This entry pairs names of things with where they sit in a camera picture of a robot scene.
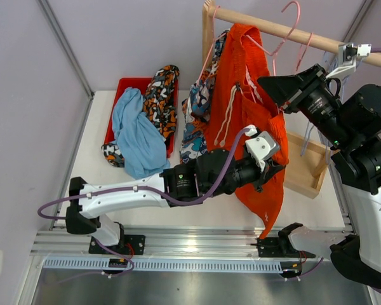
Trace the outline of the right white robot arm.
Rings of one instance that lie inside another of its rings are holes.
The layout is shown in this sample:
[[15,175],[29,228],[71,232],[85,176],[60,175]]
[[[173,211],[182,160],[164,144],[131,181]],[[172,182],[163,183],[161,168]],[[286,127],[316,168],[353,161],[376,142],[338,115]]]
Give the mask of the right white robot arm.
[[280,110],[301,112],[331,142],[356,233],[327,237],[299,226],[278,239],[277,249],[287,257],[299,250],[318,254],[345,278],[381,289],[381,86],[363,85],[342,102],[330,81],[314,65],[257,82]]

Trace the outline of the camouflage orange grey shorts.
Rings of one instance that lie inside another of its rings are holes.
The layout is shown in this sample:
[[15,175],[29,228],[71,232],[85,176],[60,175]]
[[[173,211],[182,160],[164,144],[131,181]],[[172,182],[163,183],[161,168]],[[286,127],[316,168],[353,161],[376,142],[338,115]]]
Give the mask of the camouflage orange grey shorts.
[[[178,80],[180,70],[175,65],[166,65],[155,73],[143,95],[143,112],[163,136],[164,143],[177,128],[177,115],[170,104],[174,82]],[[105,148],[106,161],[114,167],[124,168],[124,158],[115,142]]]

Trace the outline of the light blue shorts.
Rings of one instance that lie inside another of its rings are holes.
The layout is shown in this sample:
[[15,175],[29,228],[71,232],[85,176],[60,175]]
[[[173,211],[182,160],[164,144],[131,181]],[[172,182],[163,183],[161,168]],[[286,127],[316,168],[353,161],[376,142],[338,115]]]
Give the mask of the light blue shorts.
[[163,136],[143,112],[144,97],[138,88],[128,87],[112,112],[112,131],[123,158],[124,169],[141,179],[170,167]]

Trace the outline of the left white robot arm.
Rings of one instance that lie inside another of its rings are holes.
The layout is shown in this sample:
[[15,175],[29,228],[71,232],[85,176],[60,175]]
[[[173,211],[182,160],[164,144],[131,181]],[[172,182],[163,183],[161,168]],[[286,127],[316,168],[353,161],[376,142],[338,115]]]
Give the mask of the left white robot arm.
[[264,185],[284,170],[273,158],[259,165],[245,152],[240,160],[224,149],[177,165],[147,178],[108,186],[92,186],[81,177],[70,181],[70,205],[65,224],[69,234],[90,235],[111,254],[125,246],[124,227],[108,213],[145,207],[174,208],[202,204],[207,198],[232,194],[251,185],[262,192]]

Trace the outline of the blue wire hanger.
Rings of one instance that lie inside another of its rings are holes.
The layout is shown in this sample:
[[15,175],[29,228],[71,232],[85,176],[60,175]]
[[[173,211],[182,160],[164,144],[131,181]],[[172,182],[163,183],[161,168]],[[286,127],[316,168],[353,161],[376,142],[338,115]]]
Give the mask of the blue wire hanger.
[[338,60],[337,55],[331,55],[329,53],[324,54],[322,63],[326,71],[327,79],[336,78],[343,80],[353,74],[356,70],[355,64],[352,61],[349,61],[349,63],[346,64],[341,63]]
[[301,150],[300,150],[301,157],[305,154],[307,150],[307,146],[309,145],[309,140],[311,139],[311,132],[313,129],[314,129],[314,125],[309,121],[305,129],[304,139],[303,139]]

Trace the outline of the blue orange patterned shorts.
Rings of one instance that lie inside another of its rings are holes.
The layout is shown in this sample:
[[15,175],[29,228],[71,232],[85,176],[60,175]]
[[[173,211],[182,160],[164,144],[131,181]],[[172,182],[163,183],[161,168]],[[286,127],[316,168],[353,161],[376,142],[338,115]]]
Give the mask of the blue orange patterned shorts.
[[204,70],[199,83],[191,85],[188,97],[182,102],[185,128],[180,147],[180,162],[186,164],[207,153],[205,131],[210,120],[216,75],[229,30],[223,31],[215,41],[212,61]]

